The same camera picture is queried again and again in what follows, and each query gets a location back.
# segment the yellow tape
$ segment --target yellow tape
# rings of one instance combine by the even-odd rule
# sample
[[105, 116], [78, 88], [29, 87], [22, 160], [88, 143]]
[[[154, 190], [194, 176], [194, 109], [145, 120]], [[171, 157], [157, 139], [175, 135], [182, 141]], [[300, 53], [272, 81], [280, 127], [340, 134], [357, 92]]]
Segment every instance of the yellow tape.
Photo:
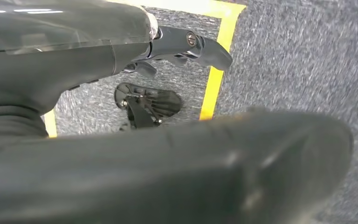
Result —
[[[235, 25], [239, 14], [245, 9], [245, 5], [216, 1], [216, 0], [107, 0], [111, 2], [122, 2], [130, 5], [154, 7], [172, 11], [211, 16], [221, 19], [217, 42], [227, 51], [230, 51], [231, 42], [235, 32]], [[223, 72], [211, 68], [204, 102], [201, 108], [200, 119], [211, 119], [213, 117], [217, 97], [219, 95]], [[57, 136], [54, 110], [45, 115], [46, 130], [50, 137]]]
[[[246, 6], [238, 6], [235, 14], [231, 14], [231, 16], [221, 20], [217, 42], [220, 43], [228, 52], [230, 52], [238, 16], [245, 7]], [[204, 101], [201, 107], [201, 120], [211, 119], [213, 117], [222, 79], [223, 71], [219, 71], [212, 67], [209, 73]]]
[[57, 126], [55, 125], [54, 109], [44, 115], [46, 131], [50, 138], [57, 137]]

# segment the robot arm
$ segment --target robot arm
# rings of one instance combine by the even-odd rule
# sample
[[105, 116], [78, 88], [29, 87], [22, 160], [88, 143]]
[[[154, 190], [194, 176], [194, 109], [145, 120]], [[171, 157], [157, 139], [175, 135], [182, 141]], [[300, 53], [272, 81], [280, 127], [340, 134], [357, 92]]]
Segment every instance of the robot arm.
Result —
[[0, 224], [299, 223], [345, 177], [351, 132], [322, 115], [47, 139], [40, 115], [62, 92], [121, 71], [153, 75], [148, 61], [160, 59], [222, 70], [232, 61], [138, 7], [0, 0]]

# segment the bolt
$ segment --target bolt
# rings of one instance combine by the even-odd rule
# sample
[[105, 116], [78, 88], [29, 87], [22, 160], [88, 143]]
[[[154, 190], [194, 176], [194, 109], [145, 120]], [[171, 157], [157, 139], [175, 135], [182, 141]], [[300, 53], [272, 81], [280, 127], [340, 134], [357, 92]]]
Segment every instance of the bolt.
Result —
[[157, 119], [154, 121], [155, 124], [161, 125], [163, 121], [161, 119]]
[[187, 34], [187, 43], [190, 45], [190, 47], [194, 47], [197, 43], [197, 38], [194, 33], [190, 32]]
[[123, 99], [121, 102], [120, 102], [120, 105], [122, 107], [126, 107], [128, 105], [127, 101], [125, 99]]

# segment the black metal bracket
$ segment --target black metal bracket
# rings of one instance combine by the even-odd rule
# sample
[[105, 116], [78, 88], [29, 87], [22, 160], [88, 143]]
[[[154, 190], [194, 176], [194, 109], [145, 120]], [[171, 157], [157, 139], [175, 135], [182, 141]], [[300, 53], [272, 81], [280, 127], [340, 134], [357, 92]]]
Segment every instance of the black metal bracket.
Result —
[[116, 105], [127, 111], [131, 129], [157, 127], [162, 119], [171, 117], [182, 108], [182, 100], [173, 91], [121, 83], [115, 91]]
[[135, 58], [123, 72], [153, 77], [157, 70], [148, 61], [159, 60], [167, 60], [176, 66], [191, 60], [218, 70], [228, 70], [233, 62], [230, 54], [215, 40], [196, 35], [191, 30], [160, 26], [158, 36], [150, 42], [146, 54]]

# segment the gray fabric surface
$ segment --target gray fabric surface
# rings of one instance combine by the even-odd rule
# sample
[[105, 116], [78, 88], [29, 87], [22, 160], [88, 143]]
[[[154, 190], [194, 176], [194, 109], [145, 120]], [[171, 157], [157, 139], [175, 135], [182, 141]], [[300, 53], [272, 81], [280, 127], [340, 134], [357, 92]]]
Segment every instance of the gray fabric surface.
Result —
[[[249, 105], [325, 112], [347, 121], [355, 134], [348, 177], [315, 223], [358, 224], [358, 0], [232, 0], [247, 5], [231, 48], [234, 65], [225, 74], [216, 114]], [[149, 9], [161, 24], [190, 28], [216, 38], [218, 19]], [[113, 92], [120, 82], [177, 91], [184, 110], [168, 124], [197, 119], [208, 68], [176, 68], [159, 62], [158, 76], [118, 75], [66, 92], [56, 109], [59, 135], [118, 129], [125, 113]]]

